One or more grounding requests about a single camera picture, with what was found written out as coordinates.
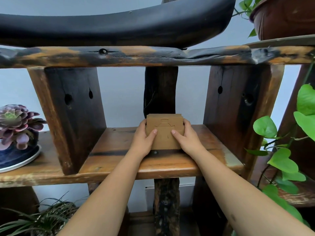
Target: hole in wood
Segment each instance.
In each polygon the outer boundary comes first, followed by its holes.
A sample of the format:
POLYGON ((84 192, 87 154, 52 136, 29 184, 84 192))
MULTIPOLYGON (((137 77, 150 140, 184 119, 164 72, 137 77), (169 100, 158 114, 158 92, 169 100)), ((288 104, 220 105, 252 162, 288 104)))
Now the hole in wood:
POLYGON ((70 103, 72 102, 72 95, 71 94, 66 94, 65 95, 65 103, 67 104, 67 105, 70 105, 70 103))
POLYGON ((254 102, 254 96, 250 93, 243 94, 243 95, 242 96, 244 97, 244 101, 245 101, 246 105, 250 106, 254 102))
POLYGON ((89 97, 90 97, 90 99, 93 98, 93 92, 91 91, 91 89, 90 89, 90 91, 89 91, 89 97))
POLYGON ((99 54, 100 55, 106 55, 107 54, 107 50, 106 49, 100 49, 99 50, 99 54))
POLYGON ((218 94, 222 94, 222 91, 223 91, 223 87, 222 86, 218 87, 218 94))

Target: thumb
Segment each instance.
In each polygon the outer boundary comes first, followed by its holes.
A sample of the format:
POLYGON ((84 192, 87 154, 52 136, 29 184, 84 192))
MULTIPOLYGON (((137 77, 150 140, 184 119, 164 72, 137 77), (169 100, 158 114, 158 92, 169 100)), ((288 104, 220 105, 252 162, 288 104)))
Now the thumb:
POLYGON ((157 129, 152 130, 152 132, 148 135, 147 139, 152 144, 155 136, 157 135, 157 129))
POLYGON ((181 134, 179 134, 178 131, 172 130, 171 133, 172 133, 172 135, 175 137, 175 139, 176 139, 179 143, 181 143, 181 142, 183 141, 184 136, 182 136, 181 134))

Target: forearm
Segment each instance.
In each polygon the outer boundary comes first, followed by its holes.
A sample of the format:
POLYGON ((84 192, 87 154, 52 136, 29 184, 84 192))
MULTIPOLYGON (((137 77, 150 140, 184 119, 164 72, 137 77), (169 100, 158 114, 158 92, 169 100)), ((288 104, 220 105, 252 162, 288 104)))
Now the forearm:
POLYGON ((240 236, 314 235, 312 230, 205 149, 196 152, 192 158, 240 236))
POLYGON ((128 152, 58 236, 116 236, 142 158, 128 152))

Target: plant pot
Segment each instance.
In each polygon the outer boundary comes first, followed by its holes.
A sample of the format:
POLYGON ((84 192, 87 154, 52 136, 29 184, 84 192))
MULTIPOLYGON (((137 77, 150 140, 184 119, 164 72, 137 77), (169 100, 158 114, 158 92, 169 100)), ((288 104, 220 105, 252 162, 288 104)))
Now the plant pot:
POLYGON ((262 0, 252 11, 260 40, 315 34, 315 0, 262 0))
POLYGON ((25 150, 16 148, 16 143, 12 143, 6 150, 0 151, 0 173, 15 170, 33 161, 40 153, 41 146, 38 143, 38 132, 28 130, 32 137, 25 150))

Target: brown flower pot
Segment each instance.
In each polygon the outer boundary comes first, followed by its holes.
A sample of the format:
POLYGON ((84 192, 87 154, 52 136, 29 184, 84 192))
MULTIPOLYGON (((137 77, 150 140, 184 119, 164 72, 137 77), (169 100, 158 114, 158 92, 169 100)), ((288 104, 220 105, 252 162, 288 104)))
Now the brown flower pot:
POLYGON ((315 0, 262 0, 252 11, 260 40, 315 34, 315 0))

